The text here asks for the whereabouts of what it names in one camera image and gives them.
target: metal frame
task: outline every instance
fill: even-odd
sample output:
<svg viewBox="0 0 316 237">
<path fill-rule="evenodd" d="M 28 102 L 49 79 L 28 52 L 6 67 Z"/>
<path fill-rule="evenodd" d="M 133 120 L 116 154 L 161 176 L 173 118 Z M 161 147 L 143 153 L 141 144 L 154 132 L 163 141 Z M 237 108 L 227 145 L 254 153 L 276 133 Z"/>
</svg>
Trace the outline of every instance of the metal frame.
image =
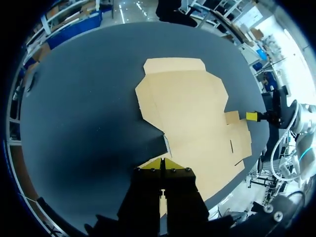
<svg viewBox="0 0 316 237">
<path fill-rule="evenodd" d="M 20 65 L 19 65 L 19 69 L 23 66 L 23 60 L 21 60 Z M 10 90 L 10 94 L 9 94 L 9 100 L 8 100 L 8 105 L 7 105 L 7 111 L 6 111 L 6 150 L 7 150 L 7 154 L 8 154 L 8 158 L 9 158 L 9 162 L 10 162 L 10 168 L 12 170 L 12 174 L 15 180 L 15 183 L 18 187 L 18 190 L 20 192 L 20 195 L 22 196 L 24 202 L 26 203 L 27 207 L 30 209 L 31 213 L 35 216 L 35 218 L 37 219 L 37 221 L 42 225 L 42 227 L 48 232 L 50 233 L 50 230 L 44 225 L 44 223 L 42 222 L 42 220 L 37 216 L 37 214 L 34 212 L 34 210 L 32 209 L 31 205 L 29 204 L 29 201 L 27 200 L 27 197 L 25 196 L 23 189 L 19 183 L 19 180 L 17 178 L 17 175 L 15 173 L 14 170 L 14 165 L 13 165 L 13 160 L 12 160 L 12 155 L 11 155 L 11 149 L 10 146 L 21 146 L 21 141 L 10 141 L 10 130 L 9 130 L 9 126 L 10 126 L 10 122 L 16 122 L 16 119 L 12 119 L 10 118 L 10 111 L 11 111 L 11 102 L 12 102 L 12 98 L 13 98 L 13 93 L 15 90 L 15 85 L 16 85 L 16 81 L 18 79 L 18 74 L 19 71 L 17 70 L 12 82 L 12 87 Z"/>
</svg>

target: equipment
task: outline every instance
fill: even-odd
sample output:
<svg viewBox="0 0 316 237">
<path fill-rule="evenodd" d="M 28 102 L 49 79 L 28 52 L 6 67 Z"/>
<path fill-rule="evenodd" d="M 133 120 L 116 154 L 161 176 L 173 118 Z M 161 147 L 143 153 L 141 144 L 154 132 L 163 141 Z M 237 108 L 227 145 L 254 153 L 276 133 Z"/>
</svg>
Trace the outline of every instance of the equipment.
<svg viewBox="0 0 316 237">
<path fill-rule="evenodd" d="M 159 236 L 162 196 L 165 196 L 167 206 L 168 234 L 164 236 L 210 236 L 220 233 L 228 237 L 252 237 L 253 231 L 249 230 L 258 228 L 257 237 L 276 236 L 284 233 L 301 206 L 301 202 L 294 204 L 289 199 L 292 195 L 277 196 L 266 206 L 254 203 L 252 211 L 257 213 L 248 216 L 244 222 L 238 223 L 238 219 L 230 214 L 209 221 L 209 212 L 195 180 L 192 169 L 183 168 L 167 158 L 158 158 L 142 168 L 135 168 L 129 190 L 118 211 L 118 220 L 97 215 L 94 227 L 84 226 L 88 236 Z M 71 237 L 86 236 L 59 217 L 43 198 L 37 202 L 65 234 Z"/>
<path fill-rule="evenodd" d="M 272 94 L 272 110 L 268 110 L 263 114 L 259 112 L 247 113 L 246 118 L 254 121 L 267 120 L 273 126 L 285 129 L 272 151 L 271 171 L 281 181 L 296 180 L 300 185 L 302 181 L 316 174 L 316 106 L 299 104 L 294 100 L 288 107 L 286 104 L 288 92 L 285 86 L 272 91 Z M 294 136 L 296 145 L 295 149 L 285 157 L 284 162 L 280 163 L 279 168 L 284 176 L 283 178 L 275 172 L 273 160 L 276 149 L 289 132 Z M 292 162 L 295 173 L 288 170 L 288 161 Z"/>
</svg>

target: cardboard flap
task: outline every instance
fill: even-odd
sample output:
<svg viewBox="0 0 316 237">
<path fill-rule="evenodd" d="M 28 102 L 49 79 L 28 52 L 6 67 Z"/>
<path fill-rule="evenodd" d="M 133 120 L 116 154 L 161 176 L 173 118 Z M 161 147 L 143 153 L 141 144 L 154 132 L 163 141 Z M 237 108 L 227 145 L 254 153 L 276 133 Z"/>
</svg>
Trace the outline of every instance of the cardboard flap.
<svg viewBox="0 0 316 237">
<path fill-rule="evenodd" d="M 239 113 L 238 111 L 230 111 L 225 113 L 226 124 L 238 123 Z"/>
<path fill-rule="evenodd" d="M 251 136 L 248 130 L 247 121 L 239 120 L 237 123 L 228 125 L 229 136 L 231 138 L 233 162 L 239 163 L 242 159 L 251 156 Z"/>
<path fill-rule="evenodd" d="M 205 71 L 202 60 L 197 58 L 151 58 L 144 64 L 145 74 L 174 71 Z"/>
<path fill-rule="evenodd" d="M 223 82 L 200 59 L 148 59 L 144 70 L 136 95 L 143 119 L 164 132 L 168 153 L 159 157 L 192 168 L 207 200 L 244 169 L 240 161 L 251 155 L 247 122 L 238 111 L 224 112 Z"/>
<path fill-rule="evenodd" d="M 152 92 L 149 89 L 149 82 L 147 80 L 143 80 L 138 84 L 135 91 L 143 119 L 163 131 L 159 112 L 153 100 Z"/>
</svg>

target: shelf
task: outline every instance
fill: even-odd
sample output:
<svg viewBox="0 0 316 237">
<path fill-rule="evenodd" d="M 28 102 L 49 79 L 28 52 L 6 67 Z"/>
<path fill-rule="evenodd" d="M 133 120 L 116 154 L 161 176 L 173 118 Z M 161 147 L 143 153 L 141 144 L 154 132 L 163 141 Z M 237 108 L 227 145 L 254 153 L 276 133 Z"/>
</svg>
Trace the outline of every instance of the shelf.
<svg viewBox="0 0 316 237">
<path fill-rule="evenodd" d="M 63 14 L 64 12 L 68 11 L 69 9 L 77 6 L 77 5 L 80 5 L 80 4 L 83 4 L 83 3 L 86 3 L 88 2 L 89 0 L 81 0 L 81 1 L 77 1 L 75 2 L 74 4 L 71 4 L 70 6 L 66 7 L 65 9 L 57 12 L 55 15 L 53 15 L 52 17 L 50 17 L 48 20 L 47 20 L 47 23 L 50 23 L 51 21 L 53 21 L 55 18 L 57 18 L 59 15 Z M 43 32 L 44 30 L 44 27 L 41 27 L 33 36 L 32 38 L 26 43 L 27 46 L 29 46 L 30 42 L 32 42 L 41 32 Z"/>
<path fill-rule="evenodd" d="M 204 19 L 204 17 L 197 16 L 197 15 L 193 15 L 193 14 L 191 15 L 191 17 L 196 18 L 196 19 L 199 19 L 199 20 L 203 20 L 203 19 Z M 213 26 L 216 25 L 216 23 L 213 22 L 213 21 L 211 21 L 211 20 L 206 20 L 206 22 L 209 23 L 209 24 L 211 24 L 211 25 L 213 25 Z"/>
</svg>

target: box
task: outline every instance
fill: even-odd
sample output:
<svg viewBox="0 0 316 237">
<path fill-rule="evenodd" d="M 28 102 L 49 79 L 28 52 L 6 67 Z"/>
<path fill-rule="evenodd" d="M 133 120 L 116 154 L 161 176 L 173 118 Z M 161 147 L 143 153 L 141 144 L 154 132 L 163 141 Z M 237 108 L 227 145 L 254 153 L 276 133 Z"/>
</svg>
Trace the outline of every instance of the box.
<svg viewBox="0 0 316 237">
<path fill-rule="evenodd" d="M 144 70 L 135 89 L 139 108 L 144 120 L 164 132 L 169 151 L 157 158 L 192 168 L 207 200 L 244 169 L 242 160 L 251 155 L 247 122 L 238 111 L 224 112 L 222 80 L 200 59 L 148 59 Z"/>
<path fill-rule="evenodd" d="M 256 40 L 262 40 L 263 38 L 263 33 L 260 30 L 257 30 L 255 28 L 251 28 L 250 32 L 253 34 Z"/>
<path fill-rule="evenodd" d="M 41 62 L 43 60 L 44 57 L 46 57 L 46 55 L 48 55 L 50 53 L 50 47 L 48 45 L 48 43 L 44 43 L 38 51 L 36 51 L 32 58 L 37 61 L 37 62 Z"/>
<path fill-rule="evenodd" d="M 53 7 L 48 13 L 46 13 L 47 20 L 51 18 L 52 16 L 56 15 L 59 12 L 59 6 Z"/>
</svg>

